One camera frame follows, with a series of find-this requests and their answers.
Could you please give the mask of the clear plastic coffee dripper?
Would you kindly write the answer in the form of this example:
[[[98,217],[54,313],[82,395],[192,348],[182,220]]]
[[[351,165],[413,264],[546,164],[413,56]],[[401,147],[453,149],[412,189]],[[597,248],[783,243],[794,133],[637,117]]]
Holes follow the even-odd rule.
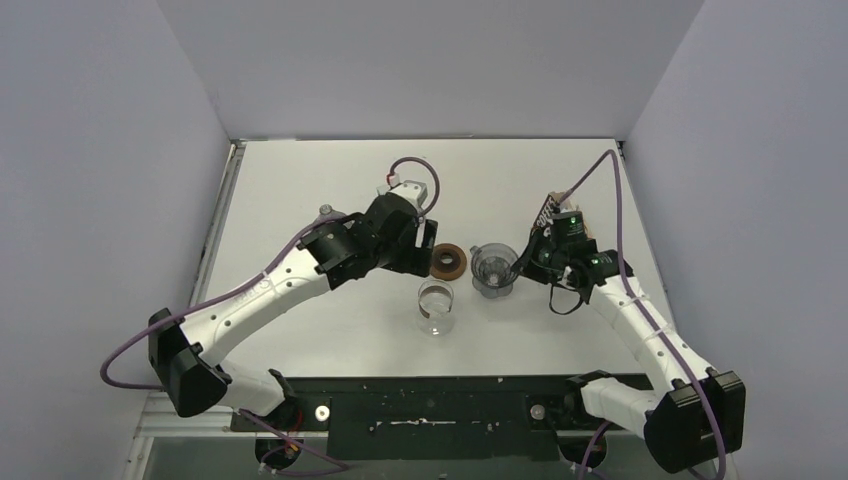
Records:
[[[502,243],[473,246],[470,252],[473,287],[487,299],[509,295],[518,278],[518,274],[512,270],[518,260],[517,253]]]

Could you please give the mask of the clear glass carafe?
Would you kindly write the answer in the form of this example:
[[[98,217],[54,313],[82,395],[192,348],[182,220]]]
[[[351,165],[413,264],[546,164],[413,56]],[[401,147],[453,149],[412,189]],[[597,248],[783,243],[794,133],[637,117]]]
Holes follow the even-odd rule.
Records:
[[[441,280],[425,280],[418,290],[417,327],[433,337],[449,334],[456,323],[453,303],[454,292],[449,284]]]

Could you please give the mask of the orange black coffee filter box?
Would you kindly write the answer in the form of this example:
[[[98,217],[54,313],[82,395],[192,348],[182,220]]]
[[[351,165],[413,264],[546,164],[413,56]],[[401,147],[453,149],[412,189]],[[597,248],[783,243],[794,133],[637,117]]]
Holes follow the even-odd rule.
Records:
[[[545,235],[556,232],[558,235],[590,236],[589,227],[579,205],[572,201],[566,192],[547,194],[540,211],[531,225],[531,233],[542,231]]]

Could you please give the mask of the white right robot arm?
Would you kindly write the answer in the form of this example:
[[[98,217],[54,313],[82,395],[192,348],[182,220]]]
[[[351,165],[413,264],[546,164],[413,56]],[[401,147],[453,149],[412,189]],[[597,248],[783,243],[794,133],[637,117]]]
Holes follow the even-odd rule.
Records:
[[[650,389],[603,371],[570,380],[576,412],[603,419],[645,441],[668,473],[719,459],[742,446],[746,387],[720,372],[680,337],[652,304],[618,249],[599,250],[578,210],[538,217],[512,267],[520,276],[578,294],[643,368]]]

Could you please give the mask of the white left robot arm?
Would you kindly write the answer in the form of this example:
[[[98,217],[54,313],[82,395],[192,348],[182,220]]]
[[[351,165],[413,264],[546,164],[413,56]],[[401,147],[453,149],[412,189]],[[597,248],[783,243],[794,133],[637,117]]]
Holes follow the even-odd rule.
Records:
[[[240,367],[228,354],[297,305],[372,270],[428,276],[437,231],[437,222],[420,219],[410,200],[380,195],[364,213],[306,227],[270,267],[234,291],[185,313],[159,311],[149,320],[149,359],[177,415],[226,406],[248,410],[274,430],[290,425],[296,403],[282,375]]]

